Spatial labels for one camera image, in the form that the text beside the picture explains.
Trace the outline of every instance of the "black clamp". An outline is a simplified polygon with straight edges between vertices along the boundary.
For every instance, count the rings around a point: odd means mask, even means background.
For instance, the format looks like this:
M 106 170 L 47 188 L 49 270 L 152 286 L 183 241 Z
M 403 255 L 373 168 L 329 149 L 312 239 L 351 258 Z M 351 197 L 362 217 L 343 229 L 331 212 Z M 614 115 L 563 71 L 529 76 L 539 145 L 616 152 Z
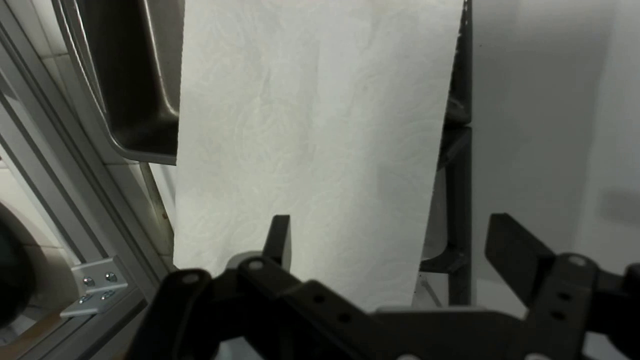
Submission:
M 287 218 L 274 218 L 264 253 L 209 279 L 170 275 L 127 358 L 213 358 L 246 338 L 266 360 L 582 358 L 587 330 L 640 358 L 638 267 L 602 272 L 578 255 L 553 256 L 509 217 L 493 217 L 485 255 L 529 309 L 524 321 L 485 311 L 365 314 L 320 283 L 282 268 Z

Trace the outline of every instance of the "paper sheet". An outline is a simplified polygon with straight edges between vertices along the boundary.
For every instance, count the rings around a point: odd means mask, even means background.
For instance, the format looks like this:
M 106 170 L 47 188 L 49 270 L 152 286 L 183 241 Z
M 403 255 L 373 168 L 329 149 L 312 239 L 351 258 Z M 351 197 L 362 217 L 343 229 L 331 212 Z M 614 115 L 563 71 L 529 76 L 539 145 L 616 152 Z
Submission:
M 408 306 L 462 0 L 188 0 L 176 267 L 292 217 L 292 272 Z

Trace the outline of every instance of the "gray wall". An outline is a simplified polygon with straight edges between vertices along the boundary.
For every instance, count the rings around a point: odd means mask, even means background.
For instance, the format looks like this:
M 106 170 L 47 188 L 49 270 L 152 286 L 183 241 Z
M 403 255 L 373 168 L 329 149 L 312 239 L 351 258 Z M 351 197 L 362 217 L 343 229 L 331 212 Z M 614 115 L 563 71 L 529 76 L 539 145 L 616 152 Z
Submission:
M 492 212 L 607 270 L 640 263 L 640 2 L 475 0 L 475 256 Z M 478 304 L 519 313 L 485 263 Z

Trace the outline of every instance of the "white surface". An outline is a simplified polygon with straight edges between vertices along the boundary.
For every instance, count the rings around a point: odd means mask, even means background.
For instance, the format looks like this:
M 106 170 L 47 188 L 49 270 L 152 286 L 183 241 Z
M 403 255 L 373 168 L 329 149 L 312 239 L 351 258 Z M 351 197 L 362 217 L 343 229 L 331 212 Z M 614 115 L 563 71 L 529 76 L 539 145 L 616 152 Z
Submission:
M 190 0 L 176 265 L 219 272 L 292 214 L 293 265 L 408 306 L 459 0 Z
M 480 304 L 517 311 L 480 255 L 492 212 L 607 270 L 640 260 L 638 19 L 632 0 L 475 2 Z

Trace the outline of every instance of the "metal bracket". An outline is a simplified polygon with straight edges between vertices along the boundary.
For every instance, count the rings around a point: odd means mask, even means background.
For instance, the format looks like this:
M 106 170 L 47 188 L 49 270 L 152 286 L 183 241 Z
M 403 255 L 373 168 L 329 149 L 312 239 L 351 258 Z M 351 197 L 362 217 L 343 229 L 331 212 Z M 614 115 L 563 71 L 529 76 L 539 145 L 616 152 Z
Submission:
M 113 258 L 76 267 L 72 275 L 82 293 L 80 301 L 60 313 L 62 318 L 98 314 L 127 286 Z

